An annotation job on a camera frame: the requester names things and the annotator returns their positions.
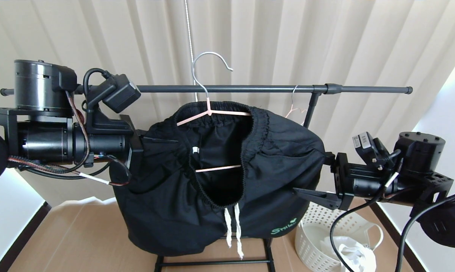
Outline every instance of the wooden floor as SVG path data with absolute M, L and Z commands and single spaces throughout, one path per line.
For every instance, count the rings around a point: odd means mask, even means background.
M 365 219 L 380 224 L 370 209 L 359 212 Z M 309 272 L 295 252 L 295 231 L 273 240 L 272 252 L 277 272 Z M 262 241 L 243 239 L 245 259 L 265 258 Z M 397 247 L 390 236 L 375 251 L 377 272 L 395 269 Z M 236 246 L 229 249 L 217 241 L 203 253 L 166 258 L 166 262 L 238 260 Z M 101 271 L 153 272 L 156 255 L 142 251 L 128 240 L 127 229 L 115 202 L 67 202 L 51 210 L 34 233 L 11 272 Z M 266 264 L 232 264 L 196 267 L 164 267 L 162 272 L 267 272 Z M 412 272 L 407 262 L 402 268 Z

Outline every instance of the curtain fold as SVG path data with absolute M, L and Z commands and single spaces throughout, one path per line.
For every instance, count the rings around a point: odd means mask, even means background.
M 221 54 L 196 65 L 203 84 L 412 86 L 414 93 L 323 95 L 310 129 L 326 149 L 359 161 L 351 137 L 363 131 L 389 150 L 411 130 L 455 66 L 455 0 L 68 0 L 0 1 L 0 88 L 13 88 L 15 59 L 66 65 L 79 82 L 92 67 L 138 85 L 190 85 L 191 52 Z M 91 83 L 101 82 L 92 76 Z M 199 93 L 200 100 L 205 95 Z M 188 93 L 145 93 L 124 111 L 148 129 L 193 101 Z M 291 94 L 217 93 L 285 116 Z M 293 94 L 305 110 L 310 94 Z M 79 96 L 76 103 L 83 99 Z M 14 98 L 0 95 L 0 107 Z M 102 107 L 110 117 L 112 111 Z M 305 113 L 289 118 L 302 123 Z M 112 196 L 94 181 L 52 181 L 23 174 L 51 204 Z M 324 172 L 320 189 L 333 187 Z

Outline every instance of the white drawstring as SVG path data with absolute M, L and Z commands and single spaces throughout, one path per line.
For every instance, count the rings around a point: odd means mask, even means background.
M 239 258 L 242 260 L 245 254 L 243 253 L 243 244 L 241 243 L 241 224 L 239 223 L 239 204 L 236 203 L 234 206 L 234 217 L 236 219 L 236 240 L 237 240 L 237 247 L 238 247 L 238 255 Z M 229 214 L 229 210 L 227 208 L 224 209 L 224 219 L 226 220 L 226 227 L 227 227 L 227 234 L 226 234 L 226 242 L 229 248 L 231 248 L 231 215 Z
M 239 204 L 236 203 L 234 206 L 234 217 L 236 218 L 236 240 L 238 240 L 238 254 L 241 260 L 245 255 L 243 253 L 243 245 L 241 244 L 241 224 L 239 223 Z
M 226 234 L 226 242 L 229 248 L 231 248 L 231 215 L 229 214 L 229 210 L 227 208 L 224 209 L 224 219 L 226 220 L 226 227 L 227 227 L 227 234 Z

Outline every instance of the white laundry basket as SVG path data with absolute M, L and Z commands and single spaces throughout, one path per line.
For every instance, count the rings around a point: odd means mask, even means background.
M 340 271 L 341 262 L 328 257 L 320 251 L 321 241 L 329 236 L 333 221 L 343 210 L 330 210 L 315 203 L 310 203 L 305 215 L 296 229 L 295 248 L 302 262 L 313 272 Z M 377 227 L 380 239 L 372 245 L 369 241 L 368 230 Z M 342 218 L 335 227 L 335 236 L 348 236 L 357 242 L 376 249 L 384 234 L 378 224 L 368 222 L 355 212 Z

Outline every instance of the white cloth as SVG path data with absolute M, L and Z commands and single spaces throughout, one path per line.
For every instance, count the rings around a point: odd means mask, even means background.
M 238 255 L 239 258 L 242 260 L 244 257 L 243 253 L 243 244 L 241 243 L 241 224 L 239 223 L 239 204 L 236 203 L 234 205 L 234 218 L 236 220 L 236 240 L 237 240 L 237 247 L 238 247 Z M 224 219 L 226 220 L 226 227 L 227 227 L 227 233 L 226 233 L 226 242 L 229 248 L 231 248 L 231 236 L 232 236 L 232 230 L 231 230 L 231 215 L 229 214 L 229 210 L 227 208 L 224 209 Z
M 333 241 L 344 261 L 350 265 L 355 272 L 375 272 L 376 256 L 374 252 L 348 236 L 334 236 Z M 321 251 L 334 260 L 338 260 L 330 243 L 330 237 L 321 241 Z M 340 272 L 348 272 L 348 269 L 341 263 Z

